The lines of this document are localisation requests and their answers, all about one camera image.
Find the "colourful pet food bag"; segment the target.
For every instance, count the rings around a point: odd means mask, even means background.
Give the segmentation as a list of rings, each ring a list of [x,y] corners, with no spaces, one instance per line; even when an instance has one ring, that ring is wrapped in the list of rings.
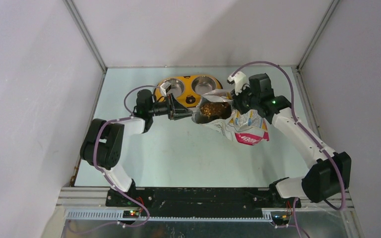
[[[224,89],[203,94],[192,121],[240,144],[253,146],[270,140],[266,120],[255,110],[240,113],[234,108],[231,93]]]

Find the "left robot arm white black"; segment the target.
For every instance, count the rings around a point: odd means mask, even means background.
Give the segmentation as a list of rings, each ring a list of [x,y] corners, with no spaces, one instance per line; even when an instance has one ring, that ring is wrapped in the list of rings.
[[[192,110],[182,105],[172,94],[161,102],[157,100],[147,85],[135,88],[136,105],[130,116],[120,119],[93,119],[80,148],[80,157],[98,170],[113,190],[119,192],[118,201],[124,206],[132,206],[137,193],[132,190],[133,179],[119,163],[123,140],[135,134],[150,130],[153,118],[167,116],[170,120],[191,117]]]

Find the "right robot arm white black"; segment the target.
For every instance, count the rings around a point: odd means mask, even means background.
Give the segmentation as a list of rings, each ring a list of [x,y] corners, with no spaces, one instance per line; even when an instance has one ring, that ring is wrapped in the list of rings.
[[[234,85],[233,105],[242,114],[255,111],[279,130],[301,154],[308,173],[299,178],[283,178],[270,185],[269,202],[282,207],[289,198],[306,197],[311,202],[327,202],[341,194],[340,209],[346,206],[351,158],[346,152],[337,153],[306,127],[295,114],[292,103],[283,95],[276,96],[266,73],[247,77],[242,72],[227,79]]]

